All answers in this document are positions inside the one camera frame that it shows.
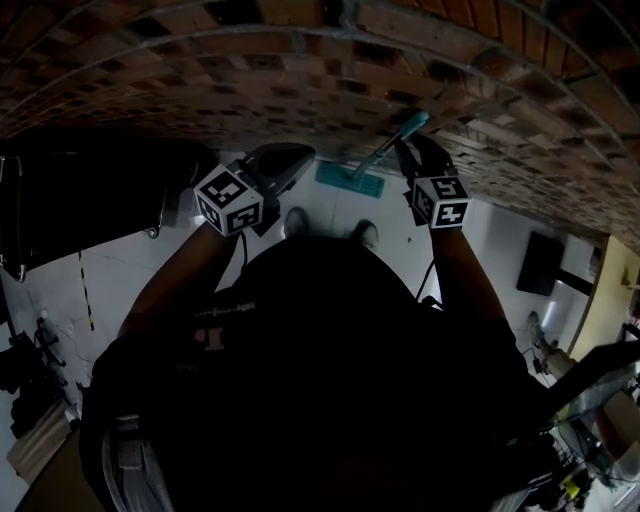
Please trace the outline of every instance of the sneaker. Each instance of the sneaker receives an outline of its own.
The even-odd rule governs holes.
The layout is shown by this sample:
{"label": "sneaker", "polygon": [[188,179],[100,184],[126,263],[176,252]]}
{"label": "sneaker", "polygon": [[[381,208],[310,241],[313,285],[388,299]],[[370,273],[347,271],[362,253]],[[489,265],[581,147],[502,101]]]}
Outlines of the sneaker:
{"label": "sneaker", "polygon": [[282,231],[285,238],[304,236],[309,234],[309,216],[299,206],[291,208],[284,219]]}
{"label": "sneaker", "polygon": [[540,326],[538,313],[532,311],[527,319],[527,331],[529,331],[529,343],[531,347],[540,348],[540,341],[544,340],[544,333]]}
{"label": "sneaker", "polygon": [[357,240],[371,252],[376,252],[378,248],[378,228],[371,221],[361,220],[358,222],[349,238]]}

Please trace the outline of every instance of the black shirt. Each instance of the black shirt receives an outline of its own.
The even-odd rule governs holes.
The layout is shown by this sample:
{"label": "black shirt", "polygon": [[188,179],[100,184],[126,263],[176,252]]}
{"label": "black shirt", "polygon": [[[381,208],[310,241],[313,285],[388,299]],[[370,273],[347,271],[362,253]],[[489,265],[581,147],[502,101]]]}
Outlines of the black shirt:
{"label": "black shirt", "polygon": [[102,437],[135,412],[177,511],[485,508],[496,433],[531,385],[506,321],[417,304],[349,240],[286,240],[213,286],[96,362],[81,456],[103,502]]}

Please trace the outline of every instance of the brick arch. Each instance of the brick arch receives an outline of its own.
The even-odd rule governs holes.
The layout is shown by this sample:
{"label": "brick arch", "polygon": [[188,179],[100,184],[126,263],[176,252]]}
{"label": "brick arch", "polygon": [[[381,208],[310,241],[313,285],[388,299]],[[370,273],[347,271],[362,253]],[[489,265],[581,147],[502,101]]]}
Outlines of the brick arch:
{"label": "brick arch", "polygon": [[639,248],[640,15],[618,0],[544,5],[13,0],[0,134],[111,125],[357,160],[422,108],[477,194]]}

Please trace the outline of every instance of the teal mop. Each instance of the teal mop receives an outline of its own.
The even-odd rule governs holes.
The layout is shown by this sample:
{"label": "teal mop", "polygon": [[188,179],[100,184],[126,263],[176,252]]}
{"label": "teal mop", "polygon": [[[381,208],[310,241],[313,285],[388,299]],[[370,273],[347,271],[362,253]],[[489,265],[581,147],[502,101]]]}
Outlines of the teal mop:
{"label": "teal mop", "polygon": [[384,188],[384,178],[366,174],[366,171],[377,165],[398,140],[406,140],[417,132],[429,120],[429,114],[418,112],[404,123],[389,140],[366,157],[355,169],[347,169],[331,162],[321,162],[316,172],[316,181],[333,187],[351,190],[359,194],[380,198]]}

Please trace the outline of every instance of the floor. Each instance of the floor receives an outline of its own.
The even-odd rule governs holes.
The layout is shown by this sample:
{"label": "floor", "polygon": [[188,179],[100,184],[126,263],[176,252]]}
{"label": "floor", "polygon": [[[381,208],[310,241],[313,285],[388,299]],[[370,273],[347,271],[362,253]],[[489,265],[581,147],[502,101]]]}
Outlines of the floor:
{"label": "floor", "polygon": [[[223,163],[238,154],[221,155]],[[314,181],[315,165],[294,189],[281,197],[282,211],[303,206],[317,233],[345,236],[363,218],[374,222],[380,233],[377,255],[387,263],[415,294],[431,258],[428,231],[415,227],[402,193],[406,182],[386,177],[381,199],[338,190]],[[173,226],[166,226],[151,240],[136,233],[105,243],[29,271],[25,283],[17,284],[2,273],[9,309],[18,331],[33,334],[38,316],[60,338],[57,352],[67,362],[63,375],[71,401],[80,399],[73,385],[88,385],[96,358],[116,336],[120,324],[140,290],[173,252],[202,222],[190,192],[181,196]],[[526,318],[536,310],[544,320],[550,339],[568,347],[586,305],[586,297],[558,283],[551,297],[540,297],[515,289],[515,282],[532,230],[550,232],[524,217],[488,203],[474,200],[464,231],[489,275],[505,308],[507,319],[521,351],[526,348]],[[262,238],[249,231],[249,258],[277,243],[282,237],[282,220]],[[563,268],[588,277],[592,247],[574,237],[566,240]],[[240,247],[225,272],[220,287],[231,285],[242,263]],[[81,277],[84,269],[84,283]],[[84,286],[91,306],[91,330]],[[437,276],[432,273],[424,295],[439,297]]]}

